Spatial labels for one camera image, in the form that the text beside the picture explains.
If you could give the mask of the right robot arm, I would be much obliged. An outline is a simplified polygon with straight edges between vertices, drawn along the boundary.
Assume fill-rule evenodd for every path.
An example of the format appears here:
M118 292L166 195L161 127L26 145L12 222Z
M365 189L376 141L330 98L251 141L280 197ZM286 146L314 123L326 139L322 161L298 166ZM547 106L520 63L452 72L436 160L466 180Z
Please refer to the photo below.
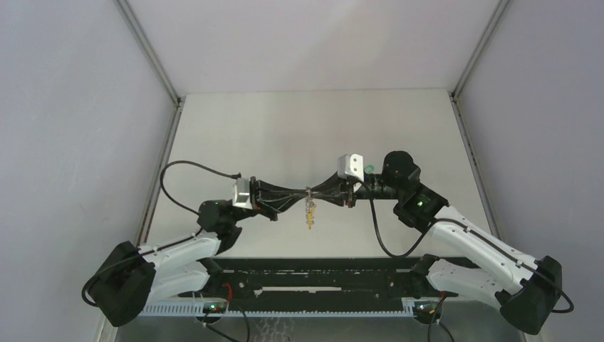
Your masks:
M540 333L547 318L557 313L563 297L562 266L552 256L538 259L524 253L469 221L447 199L420 181L421 169L405 151L386 154L382 172L361 171L360 155L339 158L338 171L324 183L306 189L321 200L336 198L341 205L355 200L393 199L395 216L406 226L453 248L475 268L456 266L426 254L415 265L412 289L420 296L435 291L457 294L495 309L514 328Z

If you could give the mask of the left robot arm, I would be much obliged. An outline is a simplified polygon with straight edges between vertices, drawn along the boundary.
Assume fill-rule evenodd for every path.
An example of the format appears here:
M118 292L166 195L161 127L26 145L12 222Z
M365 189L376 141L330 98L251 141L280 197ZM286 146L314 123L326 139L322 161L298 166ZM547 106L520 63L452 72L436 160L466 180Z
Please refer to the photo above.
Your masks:
M223 279L209 264L235 245L242 233L238 223L259 215L275 221L316 193L313 187L291 189L238 177L231 199L207 200L193 211L198 230L162 244L119 243L83 285L82 300L120 327L172 296L196 291L216 296Z

